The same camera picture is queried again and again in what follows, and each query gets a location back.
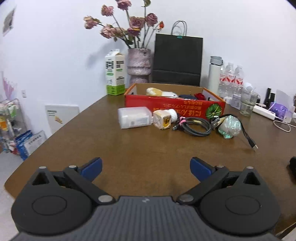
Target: vase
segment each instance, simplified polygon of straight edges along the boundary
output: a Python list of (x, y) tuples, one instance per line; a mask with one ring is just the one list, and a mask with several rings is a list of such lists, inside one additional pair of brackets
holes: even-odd
[(151, 50), (145, 48), (128, 49), (128, 74), (131, 76), (129, 86), (134, 83), (148, 83), (151, 74)]

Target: gray floor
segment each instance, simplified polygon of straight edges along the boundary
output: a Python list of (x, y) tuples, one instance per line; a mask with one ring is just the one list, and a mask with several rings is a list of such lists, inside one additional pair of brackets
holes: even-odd
[(4, 189), (4, 183), (21, 163), (19, 156), (0, 153), (0, 241), (8, 241), (18, 233), (10, 214), (14, 199)]

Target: thermos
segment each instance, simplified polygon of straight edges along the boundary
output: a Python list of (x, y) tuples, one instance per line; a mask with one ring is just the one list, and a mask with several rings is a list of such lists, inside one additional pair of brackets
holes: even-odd
[(220, 72), (223, 60), (219, 56), (211, 56), (208, 90), (218, 95)]

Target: green pumpkin picture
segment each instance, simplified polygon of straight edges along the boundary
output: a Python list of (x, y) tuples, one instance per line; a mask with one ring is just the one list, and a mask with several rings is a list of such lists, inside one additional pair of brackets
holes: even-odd
[(222, 107), (219, 104), (212, 104), (206, 111), (205, 116), (208, 119), (213, 118), (214, 116), (219, 116), (222, 113)]

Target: metal screw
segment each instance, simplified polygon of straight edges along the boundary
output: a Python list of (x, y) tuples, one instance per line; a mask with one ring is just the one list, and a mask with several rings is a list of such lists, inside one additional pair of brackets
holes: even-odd
[(179, 197), (179, 200), (182, 202), (191, 202), (194, 200), (194, 197), (190, 194), (183, 194)]
[(111, 202), (113, 200), (113, 197), (110, 195), (101, 195), (98, 197), (98, 200), (100, 202)]

